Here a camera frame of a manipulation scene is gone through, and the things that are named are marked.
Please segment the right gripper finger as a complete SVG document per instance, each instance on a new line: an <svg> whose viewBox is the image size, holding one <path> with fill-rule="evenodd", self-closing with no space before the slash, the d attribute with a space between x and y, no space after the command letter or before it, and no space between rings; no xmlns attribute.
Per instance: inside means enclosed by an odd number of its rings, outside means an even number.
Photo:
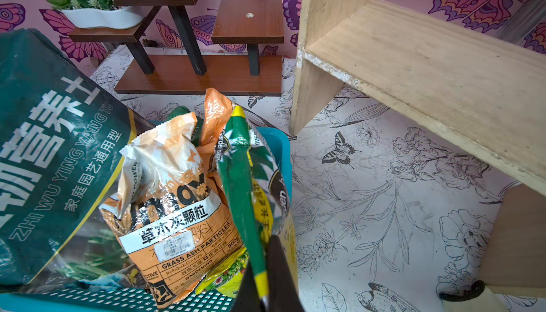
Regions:
<svg viewBox="0 0 546 312"><path fill-rule="evenodd" d="M267 246L267 275L270 294L267 301L263 302L258 297L252 265L247 265L230 311L304 311L277 235L271 237Z"/></svg>

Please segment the dark green soil bag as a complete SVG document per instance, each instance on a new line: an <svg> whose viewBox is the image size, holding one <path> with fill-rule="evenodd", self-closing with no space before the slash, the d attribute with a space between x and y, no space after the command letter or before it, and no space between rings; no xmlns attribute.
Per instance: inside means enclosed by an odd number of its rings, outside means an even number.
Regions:
<svg viewBox="0 0 546 312"><path fill-rule="evenodd" d="M1 285L53 267L111 195L122 148L151 124L35 29L1 35Z"/></svg>

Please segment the yellow fertilizer bag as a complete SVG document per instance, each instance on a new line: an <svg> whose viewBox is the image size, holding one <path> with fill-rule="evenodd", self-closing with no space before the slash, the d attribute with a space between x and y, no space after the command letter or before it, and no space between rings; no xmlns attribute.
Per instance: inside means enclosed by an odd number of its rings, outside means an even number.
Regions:
<svg viewBox="0 0 546 312"><path fill-rule="evenodd" d="M297 243L289 186L263 134L236 105L216 144L216 164L230 212L250 256L261 302L270 297L267 246L280 239L289 276L297 283Z"/></svg>
<svg viewBox="0 0 546 312"><path fill-rule="evenodd" d="M248 262L247 248L241 247L206 275L196 287L195 294L217 291L224 296L235 298L240 290Z"/></svg>

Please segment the orange white fertilizer bag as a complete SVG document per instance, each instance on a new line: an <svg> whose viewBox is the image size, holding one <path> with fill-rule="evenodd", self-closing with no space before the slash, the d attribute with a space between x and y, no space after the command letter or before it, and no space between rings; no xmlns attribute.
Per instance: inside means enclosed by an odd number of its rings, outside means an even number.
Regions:
<svg viewBox="0 0 546 312"><path fill-rule="evenodd" d="M217 194L221 192L221 182L216 168L216 144L232 112L233 103L228 97L214 88L206 90L204 100L205 119L201 128L198 152L203 161L207 184Z"/></svg>

